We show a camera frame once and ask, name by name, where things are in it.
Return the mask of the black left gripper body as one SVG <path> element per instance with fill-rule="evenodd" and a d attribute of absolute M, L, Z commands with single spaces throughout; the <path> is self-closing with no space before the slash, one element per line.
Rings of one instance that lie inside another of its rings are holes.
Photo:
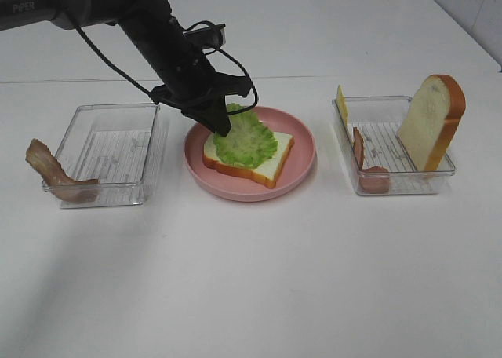
<path fill-rule="evenodd" d="M 156 104 L 181 110 L 185 116 L 189 107 L 203 101 L 228 95 L 247 97 L 253 91 L 253 82 L 245 71 L 241 75 L 218 72 L 197 47 L 150 48 L 149 64 L 162 80 L 149 97 Z"/>

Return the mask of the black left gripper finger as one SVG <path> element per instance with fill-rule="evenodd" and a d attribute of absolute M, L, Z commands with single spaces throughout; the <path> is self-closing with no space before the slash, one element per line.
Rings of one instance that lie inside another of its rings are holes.
<path fill-rule="evenodd" d="M 226 137 L 231 130 L 224 97 L 216 97 L 189 107 L 187 116 L 222 137 Z"/>

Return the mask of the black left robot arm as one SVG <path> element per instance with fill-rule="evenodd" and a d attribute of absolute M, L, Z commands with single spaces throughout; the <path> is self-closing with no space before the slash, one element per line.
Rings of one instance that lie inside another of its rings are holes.
<path fill-rule="evenodd" d="M 2 30 L 42 21 L 76 30 L 103 62 L 141 90 L 142 85 L 108 60 L 83 31 L 95 24 L 118 25 L 162 80 L 146 92 L 148 97 L 221 136 L 231 129 L 226 96 L 256 92 L 247 72 L 220 73 L 207 58 L 221 50 L 224 25 L 203 20 L 184 28 L 168 0 L 1 0 Z"/>

